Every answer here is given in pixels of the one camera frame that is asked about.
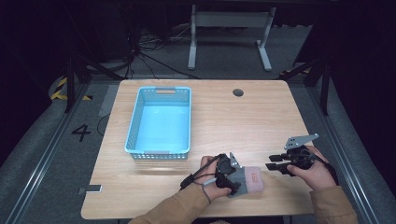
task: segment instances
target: person's left hand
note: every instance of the person's left hand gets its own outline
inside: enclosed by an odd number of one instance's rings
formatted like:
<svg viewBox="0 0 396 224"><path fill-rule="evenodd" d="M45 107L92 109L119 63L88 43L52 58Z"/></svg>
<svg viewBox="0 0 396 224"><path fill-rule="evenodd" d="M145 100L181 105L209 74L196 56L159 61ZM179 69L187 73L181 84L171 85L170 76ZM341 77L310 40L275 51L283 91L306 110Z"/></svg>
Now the person's left hand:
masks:
<svg viewBox="0 0 396 224"><path fill-rule="evenodd" d="M210 157L210 156L202 157L201 167L206 165L212 159L213 159L213 157ZM206 193L206 195L210 201L213 201L219 197L226 196L229 193L231 193L231 189L229 189L229 188L224 188L224 189L218 188L218 186L216 186L216 182L213 182L206 186L203 185L204 182L206 182L206 180L209 180L209 179L215 177L215 172L217 169L216 166L218 164L218 161L219 161L219 159L213 161L208 167L206 167L201 173L199 173L195 177L196 179L195 179L194 183L202 187L203 191Z"/></svg>

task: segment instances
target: wooden table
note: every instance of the wooden table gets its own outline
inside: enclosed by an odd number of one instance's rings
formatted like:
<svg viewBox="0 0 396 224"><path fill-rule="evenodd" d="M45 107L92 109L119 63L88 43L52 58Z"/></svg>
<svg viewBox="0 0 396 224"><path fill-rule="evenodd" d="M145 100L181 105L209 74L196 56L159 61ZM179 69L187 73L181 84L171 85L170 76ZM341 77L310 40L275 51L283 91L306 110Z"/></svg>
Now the wooden table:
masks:
<svg viewBox="0 0 396 224"><path fill-rule="evenodd" d="M186 161L134 161L124 151L141 86L188 86L192 89L191 150ZM233 95L240 89L244 95ZM145 214L179 190L199 169L205 155L232 152L243 166L259 166L263 193L217 199L202 217L312 214L310 188L299 177L268 171L268 156L284 152L290 136L307 135L299 110L284 81L126 80L122 81L95 164L81 214L87 219L130 218Z"/></svg>

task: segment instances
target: hand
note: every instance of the hand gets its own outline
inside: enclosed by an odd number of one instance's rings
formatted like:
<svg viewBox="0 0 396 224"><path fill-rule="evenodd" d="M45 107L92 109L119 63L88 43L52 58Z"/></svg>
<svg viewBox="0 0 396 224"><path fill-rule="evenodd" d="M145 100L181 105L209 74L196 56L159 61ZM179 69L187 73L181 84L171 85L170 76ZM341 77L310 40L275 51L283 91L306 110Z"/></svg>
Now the hand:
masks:
<svg viewBox="0 0 396 224"><path fill-rule="evenodd" d="M210 160L212 160L213 157L210 156L204 156L201 159L201 167L206 165ZM220 189L218 186L216 186L216 182L213 182L209 185L204 186L204 182L206 180L209 180L211 178L215 177L215 172L216 172L216 165L218 163L219 159L213 161L208 167L206 167L201 173L199 173L196 177L195 184L200 185L203 188L203 191L206 193L207 197L209 200L212 202L213 200L226 196L227 194L231 193L231 189L224 188Z"/></svg>
<svg viewBox="0 0 396 224"><path fill-rule="evenodd" d="M315 155L321 157L324 161L328 162L328 160L324 158L317 148L311 146L306 146L306 148L308 148L311 153L314 153ZM308 170L303 170L293 165L288 165L288 170L292 174L303 179L305 183L313 190L326 189L336 186L329 170L320 161L314 161L314 164L312 164Z"/></svg>

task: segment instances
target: dark background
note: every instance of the dark background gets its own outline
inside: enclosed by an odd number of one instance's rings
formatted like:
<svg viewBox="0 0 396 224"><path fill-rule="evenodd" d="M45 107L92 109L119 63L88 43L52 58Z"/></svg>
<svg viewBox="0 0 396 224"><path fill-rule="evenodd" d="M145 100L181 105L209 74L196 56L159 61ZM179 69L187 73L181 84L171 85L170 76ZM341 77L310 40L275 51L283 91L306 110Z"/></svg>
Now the dark background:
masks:
<svg viewBox="0 0 396 224"><path fill-rule="evenodd" d="M296 62L329 56L332 79L346 112L393 194L394 9L392 3L369 0L337 9L279 6L274 20L277 26L315 24ZM190 12L190 6L127 4L119 8L107 1L2 1L0 164L51 104L50 85L64 73L70 57L78 53L99 63L122 59L133 47L126 39L138 38L139 28L149 28L166 39L171 27L189 22Z"/></svg>

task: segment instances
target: folded cloth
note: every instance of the folded cloth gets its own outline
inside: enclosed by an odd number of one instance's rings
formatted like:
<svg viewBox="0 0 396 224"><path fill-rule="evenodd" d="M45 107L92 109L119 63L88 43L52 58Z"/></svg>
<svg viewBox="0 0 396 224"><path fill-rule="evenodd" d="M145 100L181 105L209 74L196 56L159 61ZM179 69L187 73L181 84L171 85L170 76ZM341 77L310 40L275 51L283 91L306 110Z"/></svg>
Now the folded cloth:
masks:
<svg viewBox="0 0 396 224"><path fill-rule="evenodd" d="M229 195L230 198L247 193L262 192L264 190L260 167L244 166L242 168L237 168L236 172L227 177L234 183L241 183L238 191L234 195Z"/></svg>

